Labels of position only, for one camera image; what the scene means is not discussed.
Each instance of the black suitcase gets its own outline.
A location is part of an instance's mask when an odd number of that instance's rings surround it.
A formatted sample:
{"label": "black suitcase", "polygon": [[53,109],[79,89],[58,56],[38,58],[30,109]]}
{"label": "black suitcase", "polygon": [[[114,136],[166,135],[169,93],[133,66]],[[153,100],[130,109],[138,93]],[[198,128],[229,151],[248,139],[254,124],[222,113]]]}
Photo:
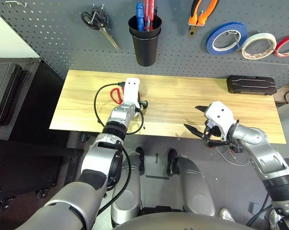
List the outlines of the black suitcase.
{"label": "black suitcase", "polygon": [[14,63],[0,64],[0,124],[8,119],[22,68]]}

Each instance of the white wall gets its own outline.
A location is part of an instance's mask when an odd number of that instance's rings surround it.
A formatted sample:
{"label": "white wall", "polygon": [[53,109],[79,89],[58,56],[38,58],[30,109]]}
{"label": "white wall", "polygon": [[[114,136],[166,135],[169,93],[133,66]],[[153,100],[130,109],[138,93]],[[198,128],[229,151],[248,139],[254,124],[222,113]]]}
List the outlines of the white wall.
{"label": "white wall", "polygon": [[0,17],[0,58],[39,57]]}

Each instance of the gray pegboard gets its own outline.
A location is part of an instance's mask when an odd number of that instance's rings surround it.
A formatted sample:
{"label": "gray pegboard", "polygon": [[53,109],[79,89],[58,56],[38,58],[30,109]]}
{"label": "gray pegboard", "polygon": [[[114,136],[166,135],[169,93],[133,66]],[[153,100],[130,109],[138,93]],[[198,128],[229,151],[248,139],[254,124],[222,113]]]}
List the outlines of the gray pegboard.
{"label": "gray pegboard", "polygon": [[[200,10],[205,10],[209,0],[202,1]],[[251,61],[244,59],[240,50],[223,56],[206,51],[209,34],[221,24],[233,21],[244,23],[249,36],[268,31],[280,41],[289,35],[289,0],[219,0],[206,25],[193,38],[187,36],[192,0],[157,0],[163,24],[156,62],[150,67],[137,64],[127,25],[135,15],[138,0],[27,0],[26,8],[13,5],[10,9],[4,2],[0,0],[0,16],[63,78],[68,69],[83,69],[209,78],[232,74],[270,76],[278,88],[289,82],[289,57],[272,54]],[[101,33],[82,22],[80,13],[90,11],[93,3],[104,4],[110,23],[108,31],[119,51]],[[220,40],[219,45],[224,46],[224,41]],[[260,41],[248,52],[258,53],[267,45]]]}

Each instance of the orange pliers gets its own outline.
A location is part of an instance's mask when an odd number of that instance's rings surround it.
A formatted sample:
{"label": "orange pliers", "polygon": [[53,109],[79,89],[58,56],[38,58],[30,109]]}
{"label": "orange pliers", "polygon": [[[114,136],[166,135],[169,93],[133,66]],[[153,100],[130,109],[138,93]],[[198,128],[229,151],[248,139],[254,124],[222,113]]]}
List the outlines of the orange pliers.
{"label": "orange pliers", "polygon": [[198,29],[200,28],[200,26],[205,25],[206,20],[211,15],[211,13],[215,9],[217,2],[218,2],[218,0],[211,0],[206,11],[202,12],[198,18],[197,13],[198,13],[198,8],[201,4],[201,1],[202,0],[193,0],[192,7],[191,7],[191,13],[190,13],[190,17],[188,20],[188,25],[190,25],[190,27],[188,29],[188,37],[193,37],[196,34],[196,32],[198,31]]}

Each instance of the wooden tabletop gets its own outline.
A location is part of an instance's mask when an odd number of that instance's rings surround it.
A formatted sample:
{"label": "wooden tabletop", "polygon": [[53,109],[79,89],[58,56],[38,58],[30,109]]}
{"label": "wooden tabletop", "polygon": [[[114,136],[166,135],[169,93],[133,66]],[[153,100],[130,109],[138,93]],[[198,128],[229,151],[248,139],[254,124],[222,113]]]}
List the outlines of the wooden tabletop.
{"label": "wooden tabletop", "polygon": [[[141,100],[149,102],[144,112],[145,129],[138,134],[196,138],[183,126],[187,123],[204,130],[206,118],[194,107],[222,101],[240,124],[262,129],[271,143],[286,143],[273,97],[228,93],[226,79],[81,70],[68,72],[50,129],[101,132],[102,126],[93,110],[95,93],[101,86],[125,81],[127,77],[140,79]],[[103,89],[97,98],[97,111],[103,123],[117,105],[110,98],[112,88],[115,87]],[[136,117],[128,131],[136,130],[140,122],[141,118]]]}

